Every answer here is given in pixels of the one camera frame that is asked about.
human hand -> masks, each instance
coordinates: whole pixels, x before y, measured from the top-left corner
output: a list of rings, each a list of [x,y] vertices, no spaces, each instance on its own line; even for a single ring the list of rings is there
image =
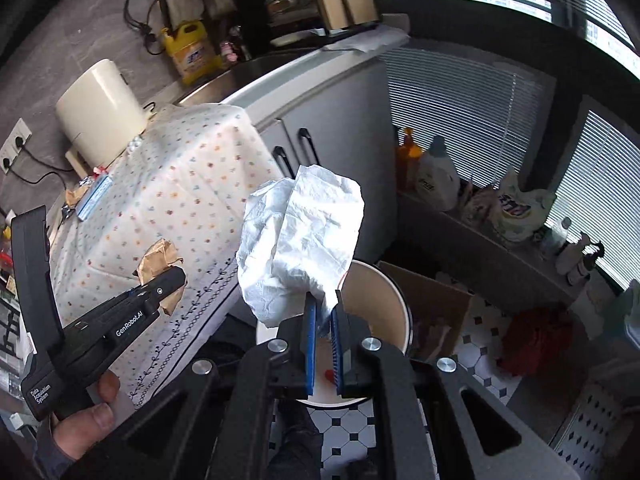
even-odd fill
[[[87,450],[100,442],[111,431],[113,411],[107,402],[113,402],[120,389],[116,374],[107,370],[98,380],[98,394],[104,403],[68,416],[53,428],[53,440],[69,457],[78,460]]]

red cloth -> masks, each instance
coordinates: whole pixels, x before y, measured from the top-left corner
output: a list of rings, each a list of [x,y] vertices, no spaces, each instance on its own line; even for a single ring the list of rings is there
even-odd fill
[[[517,314],[502,338],[500,367],[513,375],[531,375],[569,347],[572,324],[548,308]]]

cream-colored appliance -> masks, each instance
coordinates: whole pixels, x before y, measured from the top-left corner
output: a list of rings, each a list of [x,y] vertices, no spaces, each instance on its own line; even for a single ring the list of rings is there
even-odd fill
[[[56,115],[88,165],[106,168],[144,131],[150,114],[140,106],[115,63],[103,59],[62,95]]]

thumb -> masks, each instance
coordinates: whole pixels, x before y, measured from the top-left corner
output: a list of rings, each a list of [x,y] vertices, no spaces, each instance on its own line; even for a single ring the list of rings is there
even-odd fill
[[[93,444],[107,436],[113,423],[109,405],[98,404],[60,422],[53,430],[53,440],[64,453],[78,460]]]

polka dot tablecloth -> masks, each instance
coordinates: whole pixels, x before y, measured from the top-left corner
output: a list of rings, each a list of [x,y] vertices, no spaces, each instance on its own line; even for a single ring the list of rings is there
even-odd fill
[[[113,185],[85,221],[73,216],[51,248],[63,326],[139,282],[132,273],[159,238],[184,259],[188,285],[111,369],[136,406],[177,375],[239,297],[235,252],[248,195],[282,177],[242,108],[171,107],[142,145],[110,168]]]

